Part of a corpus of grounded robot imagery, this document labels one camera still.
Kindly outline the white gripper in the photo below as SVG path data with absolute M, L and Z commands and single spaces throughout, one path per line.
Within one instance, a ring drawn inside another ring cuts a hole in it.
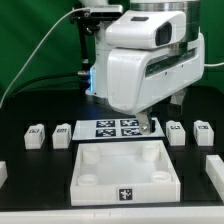
M 136 114 L 141 134 L 151 133 L 147 112 L 142 110 L 172 94 L 170 114 L 173 117 L 182 114 L 185 98 L 183 88 L 198 81 L 203 75 L 203 35 L 199 34 L 197 40 L 189 42 L 188 49 L 195 51 L 191 58 L 156 71 L 152 75 L 146 74 L 146 68 L 155 59 L 162 64 L 162 60 L 169 53 L 168 47 L 153 51 L 116 48 L 110 52 L 107 63 L 109 105 L 115 111 L 129 115 Z

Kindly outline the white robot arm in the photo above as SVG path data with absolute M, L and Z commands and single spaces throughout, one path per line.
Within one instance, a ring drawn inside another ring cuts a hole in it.
M 108 0 L 80 2 L 99 21 L 87 94 L 134 115 L 140 132 L 151 134 L 151 107 L 166 98 L 181 104 L 203 75 L 200 0 L 129 0 L 127 11 Z

